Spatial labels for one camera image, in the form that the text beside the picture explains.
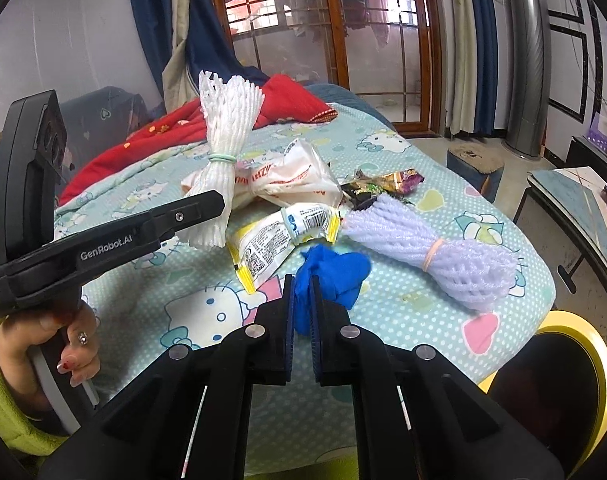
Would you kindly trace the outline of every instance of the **metal screw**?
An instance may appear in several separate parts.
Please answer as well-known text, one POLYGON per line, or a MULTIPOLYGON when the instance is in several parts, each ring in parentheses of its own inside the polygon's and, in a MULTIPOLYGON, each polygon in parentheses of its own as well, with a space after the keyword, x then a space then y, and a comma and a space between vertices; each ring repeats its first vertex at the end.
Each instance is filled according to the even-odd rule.
POLYGON ((357 326, 346 325, 346 326, 341 327, 341 330, 339 330, 339 333, 346 339, 354 339, 355 337, 359 337, 359 334, 361 333, 361 331, 359 330, 359 327, 357 327, 357 326))
POLYGON ((417 357, 424 361, 430 361, 437 355, 437 351, 430 345, 421 345, 415 352, 417 352, 417 357))
POLYGON ((266 327, 264 327, 263 325, 248 325, 246 327, 246 335, 248 337, 261 337, 266 333, 266 327))
POLYGON ((175 361, 181 361, 181 359, 188 355, 189 351, 190 349, 186 345, 173 345, 168 350, 168 356, 175 361))

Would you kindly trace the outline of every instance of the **bed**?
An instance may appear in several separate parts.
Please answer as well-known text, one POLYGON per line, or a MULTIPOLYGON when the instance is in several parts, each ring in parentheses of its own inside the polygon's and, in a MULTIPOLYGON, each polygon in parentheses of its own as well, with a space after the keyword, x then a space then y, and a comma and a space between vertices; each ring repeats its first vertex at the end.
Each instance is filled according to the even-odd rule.
MULTIPOLYGON (((350 312, 352 322, 387 344, 412 349, 429 343, 469 378, 483 380, 517 354, 551 308, 555 288, 547 266, 520 230, 458 175, 371 115, 332 106, 339 116, 327 124, 275 124, 253 131, 242 158, 260 164, 301 137, 316 146, 340 180, 358 168, 368 174, 415 168, 425 181, 408 201, 441 236, 477 238, 515 251, 520 264, 510 295, 494 312, 476 316, 418 269, 341 235, 334 246, 365 253, 373 263, 350 312)), ((205 142, 176 146, 94 184, 57 211, 56 237, 180 199, 181 179, 204 167, 207 153, 205 142)), ((254 202, 233 213, 229 229, 274 211, 267 202, 254 202)), ((102 401, 172 344, 203 348, 251 323, 257 306, 280 296, 285 275, 303 261, 299 251, 312 243, 298 247, 254 294, 238 282, 227 250, 196 250, 176 237, 88 283, 84 298, 100 319, 102 370, 94 384, 102 401)), ((354 450, 351 398, 348 387, 315 384, 309 340, 296 337, 292 381, 254 388, 246 474, 296 468, 354 450)))

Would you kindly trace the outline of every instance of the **blue stool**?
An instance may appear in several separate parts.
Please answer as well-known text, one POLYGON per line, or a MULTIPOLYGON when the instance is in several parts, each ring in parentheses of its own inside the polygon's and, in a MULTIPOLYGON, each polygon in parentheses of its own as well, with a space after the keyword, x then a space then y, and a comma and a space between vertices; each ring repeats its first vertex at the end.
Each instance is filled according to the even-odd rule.
POLYGON ((488 202, 494 202, 504 162, 478 142, 456 142, 448 148, 446 167, 467 180, 488 202))

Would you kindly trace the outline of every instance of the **silver cylindrical duct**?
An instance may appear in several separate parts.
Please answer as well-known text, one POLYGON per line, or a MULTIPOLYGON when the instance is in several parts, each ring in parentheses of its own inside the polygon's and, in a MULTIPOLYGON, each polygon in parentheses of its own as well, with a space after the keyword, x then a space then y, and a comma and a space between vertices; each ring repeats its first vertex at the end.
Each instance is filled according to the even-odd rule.
POLYGON ((538 158, 548 113, 551 39, 546 0, 510 0, 514 50, 506 145, 538 158))

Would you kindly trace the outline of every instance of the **red garment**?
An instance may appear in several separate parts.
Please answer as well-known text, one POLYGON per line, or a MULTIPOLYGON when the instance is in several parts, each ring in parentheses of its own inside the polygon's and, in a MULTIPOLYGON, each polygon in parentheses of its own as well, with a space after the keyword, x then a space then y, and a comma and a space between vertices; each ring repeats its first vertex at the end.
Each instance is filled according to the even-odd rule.
MULTIPOLYGON (((336 110, 286 75, 272 76, 262 90, 266 98, 254 123, 254 129, 284 120, 327 123, 337 116, 336 110)), ((130 135, 125 143, 113 146, 90 161, 63 190, 59 205, 69 202, 95 182, 153 153, 172 146, 204 140, 205 134, 201 102, 196 98, 144 126, 130 135)))

